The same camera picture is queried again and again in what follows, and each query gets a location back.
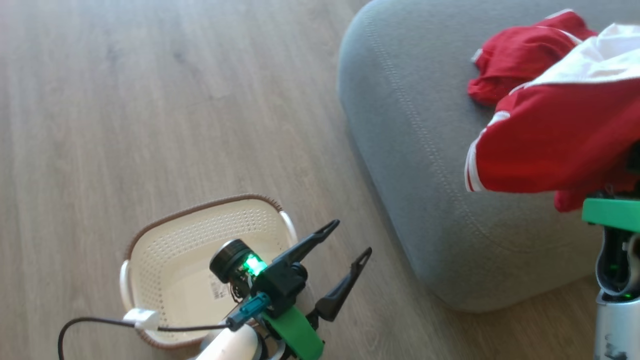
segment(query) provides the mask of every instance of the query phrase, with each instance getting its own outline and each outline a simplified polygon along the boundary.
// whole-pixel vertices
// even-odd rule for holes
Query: green plastic part
[[[640,201],[620,199],[586,199],[582,220],[640,233]]]
[[[324,351],[324,343],[309,324],[307,317],[292,306],[287,312],[274,319],[262,313],[272,328],[291,347],[300,360],[318,360]]]

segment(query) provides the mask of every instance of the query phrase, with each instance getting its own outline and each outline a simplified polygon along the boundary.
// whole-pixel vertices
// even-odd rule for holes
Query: glowing green led
[[[267,268],[267,263],[260,260],[256,255],[249,255],[243,264],[246,271],[248,271],[253,276],[258,276],[260,273]]]

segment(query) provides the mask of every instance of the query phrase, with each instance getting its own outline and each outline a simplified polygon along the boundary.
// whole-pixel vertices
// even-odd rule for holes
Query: beige plastic basket
[[[291,219],[261,195],[240,195],[203,204],[142,229],[120,269],[125,309],[160,312],[161,326],[217,324],[236,306],[229,288],[210,271],[209,261],[227,241],[240,238],[270,263],[296,241]],[[159,348],[179,348],[207,332],[141,331]]]

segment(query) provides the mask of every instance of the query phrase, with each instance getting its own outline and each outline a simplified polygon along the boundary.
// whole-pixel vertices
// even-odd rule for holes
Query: basket handle
[[[120,267],[120,298],[122,299],[122,305],[124,305],[124,309],[126,311],[133,309],[133,300],[130,289],[129,260],[125,260]]]
[[[296,228],[293,227],[293,222],[291,221],[289,214],[287,214],[284,211],[281,211],[280,216],[282,217],[282,220],[284,220],[284,224],[287,226],[287,230],[289,230],[289,246],[291,247],[298,243],[298,235],[296,234]]]

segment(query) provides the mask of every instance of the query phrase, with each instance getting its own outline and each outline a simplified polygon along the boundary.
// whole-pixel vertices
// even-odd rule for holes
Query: wire
[[[112,319],[104,319],[104,318],[94,318],[90,316],[84,316],[80,318],[75,318],[73,320],[69,320],[65,326],[60,329],[60,335],[58,335],[58,359],[65,360],[65,355],[63,351],[63,340],[65,339],[65,333],[67,330],[73,326],[74,324],[80,322],[99,322],[99,323],[108,323],[110,325],[124,326],[135,328],[135,324],[132,322],[126,322],[122,320],[112,320]],[[218,329],[226,329],[229,326],[227,324],[223,325],[206,325],[206,326],[194,326],[194,327],[158,327],[158,331],[164,332],[189,332],[189,331],[204,331],[204,330],[218,330]]]

